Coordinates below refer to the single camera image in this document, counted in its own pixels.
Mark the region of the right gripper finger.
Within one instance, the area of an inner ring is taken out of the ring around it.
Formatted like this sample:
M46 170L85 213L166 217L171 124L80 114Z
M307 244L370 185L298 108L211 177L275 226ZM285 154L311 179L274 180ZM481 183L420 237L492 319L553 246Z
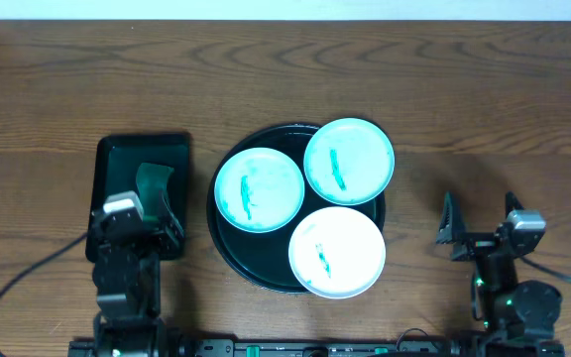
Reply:
M510 214L514 210L523 210L522 204L512 191L508 191L505 195L505 214Z
M450 191L444 196L444 206L435 242L452 244L459 242L466 232L460 206Z

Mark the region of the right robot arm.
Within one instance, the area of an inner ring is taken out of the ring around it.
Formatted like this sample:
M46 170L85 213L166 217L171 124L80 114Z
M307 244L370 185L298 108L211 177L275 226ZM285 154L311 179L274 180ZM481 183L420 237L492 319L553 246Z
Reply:
M563 356L564 346L554 339L562 294L547 283L517 277L515 261L533 252L546 229L539 211L525 209L516 196L505 197L506 217L493 232L470 232L450 192L435 242L450 244L450 259L472 262L473 318L483 332L450 344L450 356Z

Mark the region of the green-stained plate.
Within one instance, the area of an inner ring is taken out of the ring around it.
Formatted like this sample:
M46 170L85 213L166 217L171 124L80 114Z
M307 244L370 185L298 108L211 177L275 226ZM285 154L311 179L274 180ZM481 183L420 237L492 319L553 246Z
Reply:
M228 159L214 184L219 213L234 227L263 234L288 224L304 201L298 165L270 148L243 150Z

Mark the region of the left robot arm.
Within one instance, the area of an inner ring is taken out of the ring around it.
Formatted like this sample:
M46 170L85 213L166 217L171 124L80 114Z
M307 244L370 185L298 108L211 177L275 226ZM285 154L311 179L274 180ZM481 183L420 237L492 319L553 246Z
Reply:
M148 218L134 191L107 197L92 213L88 241L95 244L92 280L100 311L96 356L180 356L181 336L161 314L161 260L182 250L183 228L162 189Z

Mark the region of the green sponge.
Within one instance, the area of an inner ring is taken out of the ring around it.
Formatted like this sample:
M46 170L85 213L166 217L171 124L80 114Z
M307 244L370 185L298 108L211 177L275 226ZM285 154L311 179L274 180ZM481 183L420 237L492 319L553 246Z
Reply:
M168 182L174 172L172 167L142 163L136 173L138 196L144 208L145 221L160 220L160 191L168 192Z

